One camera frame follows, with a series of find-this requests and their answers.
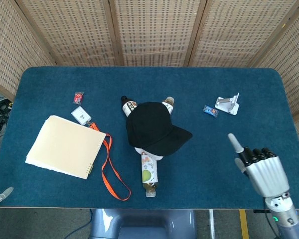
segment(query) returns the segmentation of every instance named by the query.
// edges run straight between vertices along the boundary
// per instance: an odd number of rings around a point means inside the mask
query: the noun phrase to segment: small red object
[[[82,102],[84,92],[75,92],[73,103],[80,105]]]

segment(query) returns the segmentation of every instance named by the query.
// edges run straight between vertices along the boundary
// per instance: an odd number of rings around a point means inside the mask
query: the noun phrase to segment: beige folder
[[[87,179],[106,134],[58,116],[43,124],[26,163]]]

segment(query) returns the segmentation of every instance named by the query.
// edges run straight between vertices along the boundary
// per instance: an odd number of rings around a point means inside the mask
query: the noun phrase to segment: orange lanyard
[[[90,124],[89,124],[89,128],[99,131],[99,129],[97,128],[97,126],[96,126],[95,123],[90,123]],[[106,134],[106,137],[109,137],[110,140],[109,140],[108,143],[106,142],[106,140],[103,141],[103,145],[105,146],[106,151],[107,151],[107,157],[106,157],[106,160],[105,160],[104,164],[102,165],[102,179],[103,179],[103,182],[104,182],[106,188],[108,189],[108,191],[110,192],[110,194],[111,194],[113,197],[115,197],[116,199],[118,199],[118,200],[120,200],[120,201],[127,201],[127,200],[130,198],[132,192],[131,192],[131,190],[128,188],[128,186],[126,186],[126,184],[123,182],[123,180],[121,179],[119,173],[115,170],[115,168],[114,168],[114,166],[113,166],[113,164],[112,164],[112,162],[111,162],[111,159],[110,159],[110,149],[111,149],[111,146],[112,146],[112,137],[111,137],[108,133]],[[109,181],[108,181],[107,178],[105,177],[105,174],[104,174],[103,170],[104,170],[104,168],[105,168],[105,166],[106,166],[106,164],[107,164],[108,162],[110,163],[110,166],[111,166],[113,172],[115,173],[116,177],[117,177],[117,178],[120,180],[120,182],[121,182],[121,183],[128,189],[128,191],[129,191],[129,195],[128,195],[127,198],[124,198],[124,199],[120,198],[120,197],[114,192],[112,186],[110,185]]]

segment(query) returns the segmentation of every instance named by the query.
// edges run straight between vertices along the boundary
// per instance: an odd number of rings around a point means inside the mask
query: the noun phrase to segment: table
[[[103,184],[102,147],[87,180],[26,164],[44,121],[57,115],[75,122],[74,93],[84,91],[83,109],[113,137],[111,158],[132,190],[127,202],[113,198]],[[217,97],[240,93],[238,114],[204,113]],[[159,187],[146,198],[141,160],[129,146],[120,97],[138,103],[175,98],[174,125],[193,133],[175,154],[157,163]],[[268,147],[280,156],[299,208],[299,140],[282,80],[273,69],[175,67],[33,67],[21,79],[0,150],[0,192],[14,187],[0,206],[134,209],[262,208],[262,198],[237,169],[227,139]],[[73,140],[84,140],[73,136]],[[125,188],[109,167],[106,174],[122,197]]]

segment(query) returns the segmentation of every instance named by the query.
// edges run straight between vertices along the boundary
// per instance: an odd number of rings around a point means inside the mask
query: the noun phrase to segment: bottle cap
[[[173,97],[169,96],[166,98],[166,100],[170,101],[172,103],[172,105],[174,105],[175,100]]]
[[[156,196],[156,191],[152,192],[152,191],[149,191],[149,192],[145,192],[145,196],[147,198],[153,198]]]

